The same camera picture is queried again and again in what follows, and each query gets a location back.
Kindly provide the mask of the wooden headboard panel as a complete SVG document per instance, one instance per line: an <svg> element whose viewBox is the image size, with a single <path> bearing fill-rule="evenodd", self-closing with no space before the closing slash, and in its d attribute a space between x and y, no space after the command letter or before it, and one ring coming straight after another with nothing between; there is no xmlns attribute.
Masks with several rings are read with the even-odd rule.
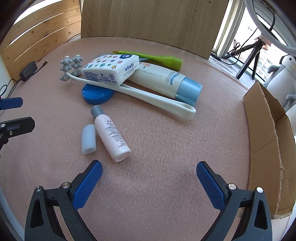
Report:
<svg viewBox="0 0 296 241"><path fill-rule="evenodd" d="M84 1L81 36L130 37L209 58L228 1Z"/></svg>

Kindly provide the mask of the translucent white cap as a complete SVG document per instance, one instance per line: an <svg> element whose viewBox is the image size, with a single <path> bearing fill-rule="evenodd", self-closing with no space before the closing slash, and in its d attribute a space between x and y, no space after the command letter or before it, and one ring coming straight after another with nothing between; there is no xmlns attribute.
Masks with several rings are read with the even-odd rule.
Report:
<svg viewBox="0 0 296 241"><path fill-rule="evenodd" d="M96 151L95 125L89 124L82 129L81 148L83 155L88 155Z"/></svg>

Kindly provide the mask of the black tripod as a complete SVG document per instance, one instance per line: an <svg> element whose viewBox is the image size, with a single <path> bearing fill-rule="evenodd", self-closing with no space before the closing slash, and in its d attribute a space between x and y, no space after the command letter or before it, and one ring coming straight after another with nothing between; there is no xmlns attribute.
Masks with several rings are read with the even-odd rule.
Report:
<svg viewBox="0 0 296 241"><path fill-rule="evenodd" d="M235 57L236 55L240 55L242 52L245 52L247 50L252 50L251 53L249 54L247 60L244 62L238 73L236 74L236 78L240 79L240 77L243 75L243 73L247 70L249 67L250 63L254 61L254 67L252 70L252 76L251 78L254 80L255 79L255 74L256 74L256 69L259 61L259 56L260 56L260 50L264 46L264 42L260 39L258 39L254 44L247 45L245 47L242 47L240 49L236 49L232 53L228 53L225 56L223 56L221 59L228 59L230 57Z"/></svg>

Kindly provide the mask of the black power adapter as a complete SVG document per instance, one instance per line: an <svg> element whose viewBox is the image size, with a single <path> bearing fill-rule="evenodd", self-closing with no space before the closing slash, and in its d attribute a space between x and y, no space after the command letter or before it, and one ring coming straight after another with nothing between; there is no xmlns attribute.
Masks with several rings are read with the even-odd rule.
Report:
<svg viewBox="0 0 296 241"><path fill-rule="evenodd" d="M25 82L37 71L38 67L35 61L30 62L20 73L20 80Z"/></svg>

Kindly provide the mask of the blue round tape measure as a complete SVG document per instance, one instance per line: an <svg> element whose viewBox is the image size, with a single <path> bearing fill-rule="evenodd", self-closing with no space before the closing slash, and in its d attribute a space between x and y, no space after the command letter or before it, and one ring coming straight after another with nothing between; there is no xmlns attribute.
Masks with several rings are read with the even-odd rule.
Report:
<svg viewBox="0 0 296 241"><path fill-rule="evenodd" d="M84 100L91 105L100 105L110 100L114 95L114 90L86 84L82 89Z"/></svg>

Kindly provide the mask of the white tube blue cap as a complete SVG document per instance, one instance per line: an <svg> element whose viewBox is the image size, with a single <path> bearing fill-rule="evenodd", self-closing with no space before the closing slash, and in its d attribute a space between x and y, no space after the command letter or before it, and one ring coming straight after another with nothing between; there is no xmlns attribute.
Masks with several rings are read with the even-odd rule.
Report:
<svg viewBox="0 0 296 241"><path fill-rule="evenodd" d="M181 73L141 62L129 80L169 98L195 106L202 85Z"/></svg>

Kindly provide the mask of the green tube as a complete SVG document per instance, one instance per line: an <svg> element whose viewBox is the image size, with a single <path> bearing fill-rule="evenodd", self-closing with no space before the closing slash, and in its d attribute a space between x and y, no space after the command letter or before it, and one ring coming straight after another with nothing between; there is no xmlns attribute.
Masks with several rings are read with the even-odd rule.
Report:
<svg viewBox="0 0 296 241"><path fill-rule="evenodd" d="M131 52L131 51L112 51L115 54L130 54L137 55L142 61L153 60L167 68L173 70L180 70L182 67L183 60L174 56L154 56L143 53Z"/></svg>

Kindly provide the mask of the Vinda tissue pack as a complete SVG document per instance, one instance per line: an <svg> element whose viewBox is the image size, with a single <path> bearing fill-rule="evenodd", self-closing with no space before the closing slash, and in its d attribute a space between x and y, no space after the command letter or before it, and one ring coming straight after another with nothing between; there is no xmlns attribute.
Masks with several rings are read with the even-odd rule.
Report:
<svg viewBox="0 0 296 241"><path fill-rule="evenodd" d="M138 69L137 55L105 54L89 62L81 71L87 80L121 85Z"/></svg>

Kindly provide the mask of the cardboard box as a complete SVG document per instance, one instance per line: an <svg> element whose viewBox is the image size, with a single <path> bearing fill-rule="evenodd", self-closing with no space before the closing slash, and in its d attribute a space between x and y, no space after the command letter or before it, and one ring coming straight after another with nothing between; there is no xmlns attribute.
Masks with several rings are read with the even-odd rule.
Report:
<svg viewBox="0 0 296 241"><path fill-rule="evenodd" d="M271 218L292 214L295 204L295 139L279 101L255 82L243 96L250 171L248 189L263 188Z"/></svg>

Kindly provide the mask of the small pink bottle grey cap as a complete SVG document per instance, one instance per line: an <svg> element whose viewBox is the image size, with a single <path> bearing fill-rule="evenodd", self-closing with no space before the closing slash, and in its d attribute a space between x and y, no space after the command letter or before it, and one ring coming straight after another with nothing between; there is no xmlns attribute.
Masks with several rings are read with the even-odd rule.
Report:
<svg viewBox="0 0 296 241"><path fill-rule="evenodd" d="M93 106L91 114L95 119L95 128L112 160L120 162L126 159L131 150L111 118L104 113L100 105Z"/></svg>

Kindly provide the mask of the wooden slat panel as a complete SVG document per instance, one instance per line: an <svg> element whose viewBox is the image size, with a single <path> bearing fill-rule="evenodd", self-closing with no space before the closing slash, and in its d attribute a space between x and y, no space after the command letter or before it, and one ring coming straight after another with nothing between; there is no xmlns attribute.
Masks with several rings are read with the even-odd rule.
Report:
<svg viewBox="0 0 296 241"><path fill-rule="evenodd" d="M55 1L16 22L1 44L1 57L13 79L32 61L81 33L80 1Z"/></svg>

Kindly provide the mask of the grey white penguin plush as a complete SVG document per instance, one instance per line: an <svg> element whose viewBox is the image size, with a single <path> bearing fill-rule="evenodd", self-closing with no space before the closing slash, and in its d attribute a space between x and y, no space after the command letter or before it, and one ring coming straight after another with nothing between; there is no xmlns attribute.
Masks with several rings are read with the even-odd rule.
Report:
<svg viewBox="0 0 296 241"><path fill-rule="evenodd" d="M282 56L280 64L269 66L267 73L270 76L263 85L283 107L295 137L295 56Z"/></svg>

